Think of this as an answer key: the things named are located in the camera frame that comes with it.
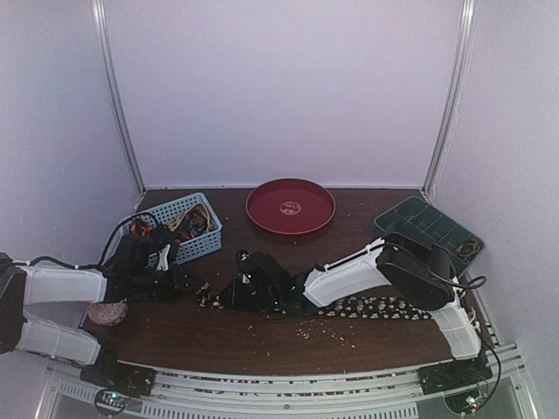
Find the black white floral tie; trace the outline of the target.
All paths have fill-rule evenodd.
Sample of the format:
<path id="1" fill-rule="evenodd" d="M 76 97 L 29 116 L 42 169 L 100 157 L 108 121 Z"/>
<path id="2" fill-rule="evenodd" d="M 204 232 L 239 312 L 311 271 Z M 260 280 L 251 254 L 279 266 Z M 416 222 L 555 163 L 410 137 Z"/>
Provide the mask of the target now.
<path id="1" fill-rule="evenodd" d="M 212 292 L 209 284 L 203 284 L 197 290 L 197 302 L 201 307 L 256 313 L 265 320 L 288 317 L 411 321 L 432 319 L 427 311 L 417 309 L 401 297 L 343 297 L 327 306 L 315 307 L 296 301 L 276 301 L 268 295 L 258 293 L 253 285 L 236 279 L 218 293 Z"/>

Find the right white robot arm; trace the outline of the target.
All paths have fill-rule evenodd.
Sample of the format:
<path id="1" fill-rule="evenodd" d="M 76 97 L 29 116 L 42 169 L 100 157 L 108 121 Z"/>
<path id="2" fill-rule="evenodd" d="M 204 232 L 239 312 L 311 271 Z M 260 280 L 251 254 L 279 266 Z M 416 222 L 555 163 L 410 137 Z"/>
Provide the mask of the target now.
<path id="1" fill-rule="evenodd" d="M 466 385 L 481 370 L 481 338 L 464 296 L 484 283 L 459 281 L 451 255 L 402 233 L 379 237 L 332 264 L 291 274 L 270 254 L 240 251 L 238 277 L 215 307 L 296 316 L 432 319 L 455 359 L 448 378 Z"/>

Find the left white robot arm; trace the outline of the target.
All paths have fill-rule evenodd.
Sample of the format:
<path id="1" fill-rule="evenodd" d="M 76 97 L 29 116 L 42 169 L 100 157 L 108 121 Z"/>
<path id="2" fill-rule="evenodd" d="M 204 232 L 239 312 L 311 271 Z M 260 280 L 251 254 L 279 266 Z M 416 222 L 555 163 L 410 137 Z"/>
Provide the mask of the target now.
<path id="1" fill-rule="evenodd" d="M 190 291 L 190 279 L 177 265 L 177 243 L 148 237 L 121 237 L 109 259 L 93 265 L 64 264 L 51 257 L 18 262 L 1 256 L 1 351 L 43 354 L 90 366 L 108 388 L 126 378 L 124 366 L 91 334 L 28 313 L 49 303 L 120 303 L 145 295 L 160 301 Z"/>

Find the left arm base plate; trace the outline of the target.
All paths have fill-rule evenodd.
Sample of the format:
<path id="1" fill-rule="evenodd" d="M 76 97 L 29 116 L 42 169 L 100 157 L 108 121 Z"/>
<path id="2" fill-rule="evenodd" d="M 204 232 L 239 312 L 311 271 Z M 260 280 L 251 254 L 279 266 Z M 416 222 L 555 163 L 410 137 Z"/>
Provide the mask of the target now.
<path id="1" fill-rule="evenodd" d="M 122 362 L 110 347 L 101 347 L 93 364 L 71 361 L 80 370 L 79 378 L 99 389 L 93 396 L 93 406 L 105 417 L 122 414 L 129 403 L 142 396 L 150 396 L 156 371 Z"/>

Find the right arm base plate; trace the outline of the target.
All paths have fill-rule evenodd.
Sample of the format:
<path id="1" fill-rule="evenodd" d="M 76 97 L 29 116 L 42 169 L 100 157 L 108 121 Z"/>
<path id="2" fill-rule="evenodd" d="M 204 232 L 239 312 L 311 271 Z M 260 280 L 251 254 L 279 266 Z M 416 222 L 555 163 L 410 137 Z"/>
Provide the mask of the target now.
<path id="1" fill-rule="evenodd" d="M 443 394 L 446 407 L 460 416 L 473 415 L 480 410 L 489 396 L 492 377 L 493 370 L 484 354 L 475 359 L 441 362 L 418 370 L 423 394 Z"/>

